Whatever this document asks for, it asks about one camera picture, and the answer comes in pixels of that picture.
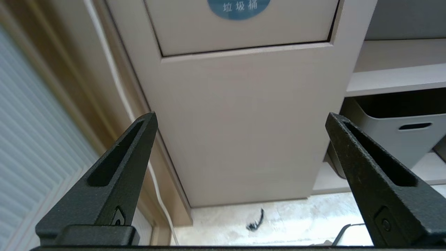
white cable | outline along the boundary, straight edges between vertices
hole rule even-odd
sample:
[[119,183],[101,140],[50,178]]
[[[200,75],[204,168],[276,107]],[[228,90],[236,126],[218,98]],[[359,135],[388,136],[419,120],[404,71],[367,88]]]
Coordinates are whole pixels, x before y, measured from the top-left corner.
[[[95,26],[96,33],[99,36],[99,40],[101,42],[102,49],[104,50],[105,56],[107,58],[108,66],[109,66],[109,68],[111,70],[111,74],[113,76],[113,82],[115,83],[116,89],[119,93],[119,97],[121,98],[121,101],[124,104],[124,108],[128,114],[129,119],[131,120],[131,122],[133,122],[136,120],[136,117],[135,117],[135,114],[133,114],[130,103],[125,95],[124,87],[121,83],[121,78],[119,75],[118,67],[116,66],[115,60],[111,53],[111,49],[107,42],[107,38],[105,36],[105,32],[102,27],[101,21],[99,20],[98,14],[96,12],[96,8],[93,5],[92,0],[84,0],[84,4],[87,8],[88,14],[90,15],[91,21],[93,21],[93,25]],[[160,204],[161,209],[163,210],[164,215],[167,218],[170,230],[172,231],[173,240],[175,241],[175,244],[178,246],[179,245],[178,239],[177,239],[177,235],[175,234],[175,229],[173,228],[172,219],[170,218],[169,212],[167,211],[167,208],[164,205],[163,200],[161,199],[160,188],[158,187],[157,177],[155,176],[155,172],[153,171],[153,167],[150,163],[150,160],[147,163],[147,168],[149,169],[150,176],[152,177],[153,185],[155,186],[155,193],[157,195],[158,203]]]

gray storage bin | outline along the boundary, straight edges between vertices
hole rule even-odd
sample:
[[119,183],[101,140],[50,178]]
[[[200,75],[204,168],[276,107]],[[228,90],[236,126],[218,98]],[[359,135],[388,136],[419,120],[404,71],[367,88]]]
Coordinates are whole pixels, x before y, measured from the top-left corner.
[[[446,88],[346,98],[340,114],[412,168],[446,134]],[[345,178],[331,145],[328,154]]]

marble floor tile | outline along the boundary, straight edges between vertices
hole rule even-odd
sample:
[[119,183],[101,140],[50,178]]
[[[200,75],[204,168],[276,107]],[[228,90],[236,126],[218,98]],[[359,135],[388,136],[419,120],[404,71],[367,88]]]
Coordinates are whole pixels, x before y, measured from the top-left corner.
[[[446,197],[446,185],[433,187]],[[261,208],[263,224],[255,232],[248,231],[246,225],[259,219]],[[334,241],[346,224],[363,223],[351,192],[198,208],[192,210],[192,218],[193,226],[175,228],[180,245],[307,246]]]

small black debris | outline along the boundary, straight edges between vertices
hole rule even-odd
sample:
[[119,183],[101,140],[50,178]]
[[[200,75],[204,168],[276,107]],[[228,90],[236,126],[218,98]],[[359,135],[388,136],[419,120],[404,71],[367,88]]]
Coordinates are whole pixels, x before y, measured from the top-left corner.
[[265,211],[262,208],[260,210],[260,220],[256,221],[255,223],[249,223],[248,225],[246,225],[246,229],[248,229],[249,231],[252,231],[252,232],[259,229],[260,225],[262,225],[262,222],[263,222],[263,214],[264,213],[265,213]]

blue circular label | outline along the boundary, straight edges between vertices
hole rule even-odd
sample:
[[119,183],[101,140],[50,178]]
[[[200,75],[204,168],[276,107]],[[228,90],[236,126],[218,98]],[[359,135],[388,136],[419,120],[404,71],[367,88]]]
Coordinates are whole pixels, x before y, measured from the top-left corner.
[[266,9],[270,0],[207,0],[212,12],[229,20],[245,20]]

